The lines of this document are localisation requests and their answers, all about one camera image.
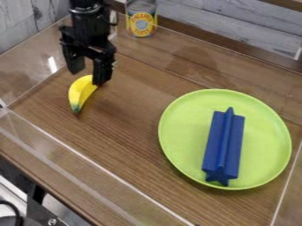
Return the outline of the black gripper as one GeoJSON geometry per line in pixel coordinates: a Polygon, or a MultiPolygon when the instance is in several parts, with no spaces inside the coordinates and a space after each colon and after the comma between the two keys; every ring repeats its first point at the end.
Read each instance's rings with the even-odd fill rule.
{"type": "Polygon", "coordinates": [[[93,59],[92,84],[101,86],[111,80],[113,72],[116,47],[109,41],[111,19],[109,8],[71,8],[69,26],[60,26],[60,44],[67,69],[77,74],[85,68],[84,57],[93,59]]]}

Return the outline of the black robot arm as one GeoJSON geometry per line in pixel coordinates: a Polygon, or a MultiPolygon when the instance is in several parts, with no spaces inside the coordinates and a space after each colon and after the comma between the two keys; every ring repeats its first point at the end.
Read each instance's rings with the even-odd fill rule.
{"type": "Polygon", "coordinates": [[[108,40],[111,0],[68,0],[71,26],[60,26],[60,44],[67,69],[77,74],[85,68],[85,58],[93,61],[92,84],[101,86],[111,80],[116,47],[108,40]]]}

